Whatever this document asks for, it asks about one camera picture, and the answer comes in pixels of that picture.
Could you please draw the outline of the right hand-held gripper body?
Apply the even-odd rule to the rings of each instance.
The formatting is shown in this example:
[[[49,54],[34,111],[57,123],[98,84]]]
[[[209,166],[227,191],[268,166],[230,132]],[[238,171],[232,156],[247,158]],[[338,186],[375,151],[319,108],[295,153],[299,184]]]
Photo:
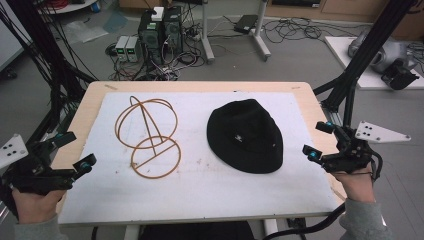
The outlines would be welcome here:
[[[333,133],[337,139],[338,153],[323,155],[322,167],[328,172],[347,172],[365,168],[372,157],[381,157],[373,151],[369,143],[394,143],[411,140],[410,135],[402,134],[375,124],[361,121],[356,129],[335,125]]]

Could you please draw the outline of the person's right hand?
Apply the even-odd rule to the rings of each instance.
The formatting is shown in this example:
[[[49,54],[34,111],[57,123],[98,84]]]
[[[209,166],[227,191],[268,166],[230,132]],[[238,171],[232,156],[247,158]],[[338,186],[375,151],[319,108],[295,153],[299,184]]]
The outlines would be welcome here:
[[[342,184],[348,199],[364,203],[376,201],[370,164],[352,173],[335,172],[333,176]]]

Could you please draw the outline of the black hat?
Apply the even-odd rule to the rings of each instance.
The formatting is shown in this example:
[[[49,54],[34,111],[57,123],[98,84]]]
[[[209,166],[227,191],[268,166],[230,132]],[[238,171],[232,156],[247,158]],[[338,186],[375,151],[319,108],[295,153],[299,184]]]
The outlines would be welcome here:
[[[255,99],[233,101],[213,110],[206,135],[212,152],[239,171],[268,174],[283,165],[281,131]]]

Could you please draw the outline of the white foam board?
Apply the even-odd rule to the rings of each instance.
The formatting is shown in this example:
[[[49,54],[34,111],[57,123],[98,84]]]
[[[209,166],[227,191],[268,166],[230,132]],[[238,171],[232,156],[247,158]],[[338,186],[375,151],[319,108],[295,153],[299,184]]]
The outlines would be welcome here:
[[[206,124],[212,111],[237,100],[255,99],[283,135],[283,165],[270,174],[238,171],[210,150]],[[131,102],[151,100],[150,110],[172,142],[155,157],[134,151],[147,132],[139,112],[120,133],[118,116]],[[59,222],[125,224],[323,216],[336,200],[327,176],[302,153],[312,139],[291,93],[123,92],[105,95],[84,146],[93,170],[67,193]]]

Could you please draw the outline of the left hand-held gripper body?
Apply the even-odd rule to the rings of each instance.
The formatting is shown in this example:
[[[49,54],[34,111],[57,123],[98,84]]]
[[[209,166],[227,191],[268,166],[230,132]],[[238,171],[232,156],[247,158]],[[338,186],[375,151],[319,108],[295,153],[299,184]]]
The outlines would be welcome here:
[[[39,195],[71,189],[75,170],[51,168],[50,154],[57,148],[60,147],[54,147],[50,139],[25,144],[20,134],[14,134],[0,147],[0,169],[6,167],[0,176],[0,199],[12,198],[12,187]]]

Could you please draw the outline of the grey power supply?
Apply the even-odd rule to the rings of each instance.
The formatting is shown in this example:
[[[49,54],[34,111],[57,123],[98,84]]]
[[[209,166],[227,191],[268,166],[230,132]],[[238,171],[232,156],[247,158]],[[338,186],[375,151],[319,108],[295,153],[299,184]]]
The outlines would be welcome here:
[[[138,62],[141,57],[141,45],[136,36],[130,36],[126,44],[126,53],[129,62]]]
[[[115,51],[117,53],[117,57],[120,62],[128,61],[128,57],[126,54],[126,44],[128,40],[129,40],[128,36],[121,36],[115,45]]]

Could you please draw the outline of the black metal frame stand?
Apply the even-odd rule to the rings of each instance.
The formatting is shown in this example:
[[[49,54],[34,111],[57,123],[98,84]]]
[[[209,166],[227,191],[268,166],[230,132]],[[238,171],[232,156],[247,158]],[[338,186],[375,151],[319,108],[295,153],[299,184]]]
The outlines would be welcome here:
[[[329,96],[321,102],[321,107],[335,124],[343,127],[351,126],[355,90],[359,78],[414,5],[415,0],[389,0],[343,72],[332,81],[313,90],[315,95],[330,90]]]
[[[67,130],[88,85],[96,78],[67,60],[37,0],[5,1],[16,20],[9,17],[0,3],[0,21],[23,47],[49,86],[50,109],[28,138],[31,143],[40,140],[45,133],[52,133],[55,127],[60,133]]]

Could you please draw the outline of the green sheet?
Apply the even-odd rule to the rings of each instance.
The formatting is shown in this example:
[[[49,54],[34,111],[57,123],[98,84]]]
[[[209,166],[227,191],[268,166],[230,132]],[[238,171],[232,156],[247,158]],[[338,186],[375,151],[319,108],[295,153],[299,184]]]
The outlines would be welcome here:
[[[128,19],[120,12],[113,12],[103,25],[103,29],[108,33],[115,33],[125,27],[127,22]]]

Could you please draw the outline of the silver rounded device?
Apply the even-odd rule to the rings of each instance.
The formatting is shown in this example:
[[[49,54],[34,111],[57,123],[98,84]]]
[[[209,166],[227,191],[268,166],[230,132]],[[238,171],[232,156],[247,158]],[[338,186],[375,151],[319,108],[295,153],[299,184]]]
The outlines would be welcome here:
[[[367,35],[368,31],[364,30],[350,43],[348,47],[349,57],[356,54]],[[389,38],[374,56],[369,66],[373,71],[383,73],[396,60],[399,60],[407,70],[412,70],[417,65],[413,51],[409,50],[405,43]]]

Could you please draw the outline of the black computer tower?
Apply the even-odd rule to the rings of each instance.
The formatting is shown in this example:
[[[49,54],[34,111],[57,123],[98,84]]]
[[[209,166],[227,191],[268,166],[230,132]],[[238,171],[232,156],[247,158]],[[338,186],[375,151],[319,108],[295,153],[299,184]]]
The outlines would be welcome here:
[[[138,35],[144,47],[144,54],[149,55],[156,64],[162,64],[161,55],[164,43],[164,26],[161,21],[151,19],[152,11],[145,11],[140,19]]]
[[[164,13],[163,23],[168,51],[179,54],[183,50],[182,9],[180,6],[168,8]]]

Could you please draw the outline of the white round table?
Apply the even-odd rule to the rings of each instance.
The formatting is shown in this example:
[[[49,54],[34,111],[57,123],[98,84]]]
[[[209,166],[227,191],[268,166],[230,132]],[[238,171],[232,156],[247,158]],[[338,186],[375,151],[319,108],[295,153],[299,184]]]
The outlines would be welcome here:
[[[37,7],[39,13],[63,14],[90,7],[98,0],[43,0]]]

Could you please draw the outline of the person's left hand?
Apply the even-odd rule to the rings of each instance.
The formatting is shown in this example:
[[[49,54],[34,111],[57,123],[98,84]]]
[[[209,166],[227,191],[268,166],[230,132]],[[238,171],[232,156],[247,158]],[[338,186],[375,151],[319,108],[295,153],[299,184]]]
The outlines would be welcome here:
[[[55,190],[47,195],[22,193],[18,189],[12,191],[20,224],[35,224],[46,222],[57,214],[56,207],[65,190]]]

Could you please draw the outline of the white metal table leg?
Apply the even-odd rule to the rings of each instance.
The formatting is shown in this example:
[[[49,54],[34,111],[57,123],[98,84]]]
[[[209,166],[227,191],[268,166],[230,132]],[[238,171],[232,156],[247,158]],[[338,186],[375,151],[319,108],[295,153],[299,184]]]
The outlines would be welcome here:
[[[202,33],[201,42],[204,49],[206,63],[212,64],[215,61],[211,44],[208,39],[208,0],[201,0],[202,2]]]
[[[261,37],[261,31],[263,27],[263,21],[265,17],[266,7],[268,0],[259,0],[258,8],[258,18],[255,29],[251,30],[251,35],[253,37],[254,43],[257,46],[260,56],[264,61],[267,61],[271,56],[271,52],[265,44],[264,40]]]

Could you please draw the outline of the black device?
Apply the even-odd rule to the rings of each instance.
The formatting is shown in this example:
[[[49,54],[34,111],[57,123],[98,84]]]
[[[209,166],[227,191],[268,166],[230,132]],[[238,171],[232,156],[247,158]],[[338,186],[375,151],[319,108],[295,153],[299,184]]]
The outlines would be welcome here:
[[[392,90],[405,89],[417,79],[418,76],[407,69],[399,59],[386,68],[381,76],[381,80]]]

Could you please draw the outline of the orange wire hat stand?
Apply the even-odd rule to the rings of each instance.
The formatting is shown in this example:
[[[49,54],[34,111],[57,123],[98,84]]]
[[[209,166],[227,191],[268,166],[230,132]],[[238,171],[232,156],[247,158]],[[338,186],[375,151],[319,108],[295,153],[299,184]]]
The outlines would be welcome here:
[[[169,110],[172,113],[174,117],[173,129],[167,135],[161,132],[159,128],[159,124],[155,120],[151,111],[148,109],[150,105],[156,105],[156,104],[165,107],[167,110]],[[147,136],[141,139],[137,144],[130,144],[123,139],[121,132],[122,132],[123,125],[126,119],[136,109],[140,111],[141,118],[142,118],[142,126],[145,128],[147,132]],[[177,143],[177,141],[173,138],[177,130],[178,124],[179,124],[179,119],[178,119],[176,110],[174,109],[172,104],[168,102],[167,100],[160,99],[160,98],[153,98],[153,99],[141,101],[136,96],[129,97],[129,106],[126,107],[118,115],[117,119],[115,120],[114,133],[115,133],[115,137],[122,145],[132,150],[131,156],[130,156],[130,167],[133,169],[133,171],[137,175],[146,179],[160,179],[170,175],[172,172],[174,172],[177,169],[182,158],[181,148],[179,144]],[[157,159],[162,154],[168,152],[172,148],[176,148],[177,158],[176,158],[175,164],[169,170],[154,176],[149,176],[147,172],[143,173],[141,171],[141,168],[143,166],[145,166],[146,164],[149,164],[152,160]],[[137,152],[145,151],[145,150],[151,150],[152,155],[149,158],[145,159],[143,162],[137,163],[135,160]]]

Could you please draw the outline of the flat black box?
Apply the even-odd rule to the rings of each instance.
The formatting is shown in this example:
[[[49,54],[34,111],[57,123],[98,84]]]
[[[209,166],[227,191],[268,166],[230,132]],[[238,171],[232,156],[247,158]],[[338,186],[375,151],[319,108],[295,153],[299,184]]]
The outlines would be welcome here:
[[[257,15],[243,15],[235,24],[234,30],[238,33],[248,34],[255,26]]]

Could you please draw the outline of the clear plastic sheet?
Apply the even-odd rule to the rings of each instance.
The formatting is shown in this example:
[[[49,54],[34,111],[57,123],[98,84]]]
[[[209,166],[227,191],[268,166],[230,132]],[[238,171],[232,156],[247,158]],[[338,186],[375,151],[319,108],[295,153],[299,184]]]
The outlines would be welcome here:
[[[108,34],[102,27],[89,27],[83,21],[74,21],[66,24],[64,32],[70,44],[90,42]]]

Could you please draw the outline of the white platform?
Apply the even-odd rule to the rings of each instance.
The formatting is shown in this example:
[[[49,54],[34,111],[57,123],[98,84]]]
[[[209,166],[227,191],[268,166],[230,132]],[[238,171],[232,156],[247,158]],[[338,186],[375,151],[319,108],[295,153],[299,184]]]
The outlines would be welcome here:
[[[336,56],[343,68],[346,68],[351,61],[348,56],[348,46],[354,40],[354,37],[333,37],[326,36],[325,42],[332,53]],[[418,76],[418,79],[406,87],[406,90],[424,90],[424,77],[417,71],[412,73]],[[382,80],[381,75],[367,67],[358,80],[357,88],[360,90],[389,90]]]

